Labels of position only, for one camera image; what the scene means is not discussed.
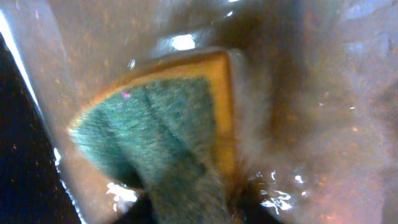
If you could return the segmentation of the green yellow sponge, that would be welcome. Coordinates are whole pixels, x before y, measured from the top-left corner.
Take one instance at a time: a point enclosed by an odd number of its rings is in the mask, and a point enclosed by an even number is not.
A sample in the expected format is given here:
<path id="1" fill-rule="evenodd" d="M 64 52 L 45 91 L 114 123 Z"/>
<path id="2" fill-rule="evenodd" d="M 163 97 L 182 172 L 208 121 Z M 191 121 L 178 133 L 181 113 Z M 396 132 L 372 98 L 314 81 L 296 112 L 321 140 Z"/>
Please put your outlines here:
<path id="1" fill-rule="evenodd" d="M 68 128 L 108 177 L 139 181 L 157 223 L 232 223 L 236 172 L 229 55 L 183 59 L 98 97 Z"/>

